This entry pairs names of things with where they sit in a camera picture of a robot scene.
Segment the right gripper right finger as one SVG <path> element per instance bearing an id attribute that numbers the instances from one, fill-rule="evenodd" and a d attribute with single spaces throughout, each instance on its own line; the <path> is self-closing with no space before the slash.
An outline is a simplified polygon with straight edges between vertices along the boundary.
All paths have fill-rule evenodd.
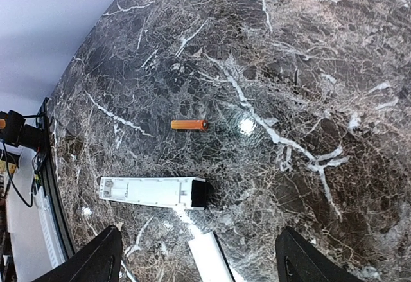
<path id="1" fill-rule="evenodd" d="M 276 238 L 275 251 L 280 281 L 359 281 L 356 276 L 335 265 L 291 227 L 285 227 Z"/>

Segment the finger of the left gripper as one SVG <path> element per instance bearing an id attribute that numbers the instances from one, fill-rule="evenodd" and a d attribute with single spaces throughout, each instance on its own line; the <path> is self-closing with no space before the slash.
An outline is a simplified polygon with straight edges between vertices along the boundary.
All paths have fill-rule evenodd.
<path id="1" fill-rule="evenodd" d="M 26 119 L 23 115 L 13 110 L 1 111 L 1 119 L 6 121 L 6 127 L 1 130 L 1 142 L 14 147 L 24 146 L 22 132 Z"/>

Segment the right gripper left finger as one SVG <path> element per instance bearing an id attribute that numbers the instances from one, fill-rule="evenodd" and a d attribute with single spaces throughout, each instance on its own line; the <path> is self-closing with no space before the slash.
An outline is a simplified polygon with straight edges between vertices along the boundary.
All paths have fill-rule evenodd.
<path id="1" fill-rule="evenodd" d="M 110 225 L 72 258 L 36 281 L 118 281 L 122 253 L 121 233 Z"/>

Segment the white remote battery cover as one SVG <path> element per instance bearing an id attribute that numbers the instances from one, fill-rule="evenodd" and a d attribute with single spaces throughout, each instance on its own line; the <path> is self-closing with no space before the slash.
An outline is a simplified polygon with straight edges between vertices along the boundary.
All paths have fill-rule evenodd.
<path id="1" fill-rule="evenodd" d="M 188 245 L 203 282 L 234 281 L 214 232 L 201 234 Z"/>

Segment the white remote control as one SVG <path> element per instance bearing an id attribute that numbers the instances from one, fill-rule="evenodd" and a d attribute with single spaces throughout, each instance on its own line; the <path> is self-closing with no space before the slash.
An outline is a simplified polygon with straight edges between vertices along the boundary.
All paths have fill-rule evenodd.
<path id="1" fill-rule="evenodd" d="M 203 210 L 207 181 L 200 177 L 103 177 L 99 198 L 140 206 Z"/>

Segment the orange battery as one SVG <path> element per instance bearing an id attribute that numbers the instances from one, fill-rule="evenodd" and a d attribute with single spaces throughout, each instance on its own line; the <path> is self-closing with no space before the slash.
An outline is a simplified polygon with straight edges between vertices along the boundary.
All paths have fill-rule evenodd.
<path id="1" fill-rule="evenodd" d="M 173 130 L 200 130 L 206 131 L 209 123 L 205 119 L 176 119 L 171 122 Z"/>
<path id="2" fill-rule="evenodd" d="M 4 129 L 6 127 L 6 121 L 4 119 L 0 119 L 0 129 Z"/>

